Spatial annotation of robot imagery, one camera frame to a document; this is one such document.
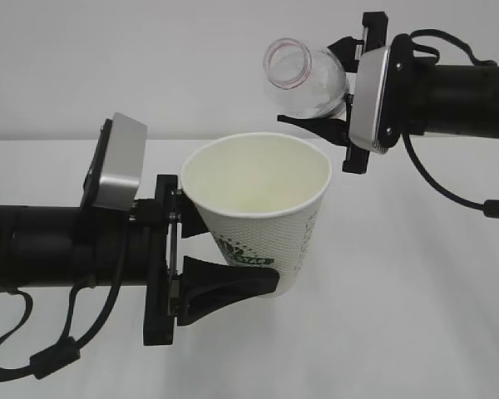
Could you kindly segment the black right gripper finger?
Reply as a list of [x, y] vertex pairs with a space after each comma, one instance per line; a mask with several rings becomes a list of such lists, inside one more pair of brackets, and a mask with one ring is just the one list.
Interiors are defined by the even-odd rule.
[[328, 46], [328, 50], [339, 60], [347, 73], [358, 71], [358, 51], [362, 51], [364, 40], [354, 37], [342, 37]]
[[329, 143], [338, 146], [350, 146], [348, 122], [334, 118], [298, 119], [286, 115], [277, 115], [277, 121], [297, 126], [309, 131]]

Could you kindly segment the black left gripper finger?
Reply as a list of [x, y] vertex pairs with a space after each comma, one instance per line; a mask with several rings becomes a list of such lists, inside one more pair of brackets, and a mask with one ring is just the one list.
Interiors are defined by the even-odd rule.
[[279, 273], [268, 267], [228, 266], [185, 256], [178, 281], [177, 325], [185, 327], [233, 303], [274, 293]]
[[180, 216], [180, 223], [182, 225], [181, 236], [183, 239], [209, 232], [195, 204], [182, 190], [176, 194], [176, 210]]

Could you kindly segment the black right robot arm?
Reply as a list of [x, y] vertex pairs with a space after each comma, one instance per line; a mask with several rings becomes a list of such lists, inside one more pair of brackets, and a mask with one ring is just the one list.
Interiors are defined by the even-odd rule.
[[402, 135], [426, 132], [499, 140], [499, 63], [480, 60], [463, 40], [420, 29], [387, 40], [385, 12], [363, 14], [363, 36], [328, 47], [356, 76], [343, 120], [321, 116], [278, 121], [347, 149], [342, 170], [363, 174], [370, 154], [385, 154]]

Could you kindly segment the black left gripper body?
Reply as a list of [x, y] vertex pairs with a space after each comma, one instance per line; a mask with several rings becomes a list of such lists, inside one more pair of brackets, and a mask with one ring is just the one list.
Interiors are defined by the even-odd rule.
[[171, 215], [178, 189], [176, 175], [156, 176], [152, 199], [135, 201], [130, 215], [133, 229], [141, 231], [140, 255], [146, 263], [146, 298], [142, 326], [145, 346], [171, 345], [174, 339], [175, 316], [170, 303], [173, 270], [167, 261], [170, 247], [169, 230], [175, 221]]

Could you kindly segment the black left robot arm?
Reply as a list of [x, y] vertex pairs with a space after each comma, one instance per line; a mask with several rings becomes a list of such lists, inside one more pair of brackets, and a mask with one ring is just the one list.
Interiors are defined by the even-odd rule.
[[146, 288], [143, 343], [170, 345], [176, 327], [232, 303], [275, 291], [270, 264], [228, 266], [179, 257], [179, 239], [207, 232], [175, 175], [159, 175], [155, 195], [129, 213], [93, 207], [0, 205], [0, 292], [66, 287], [82, 278]]

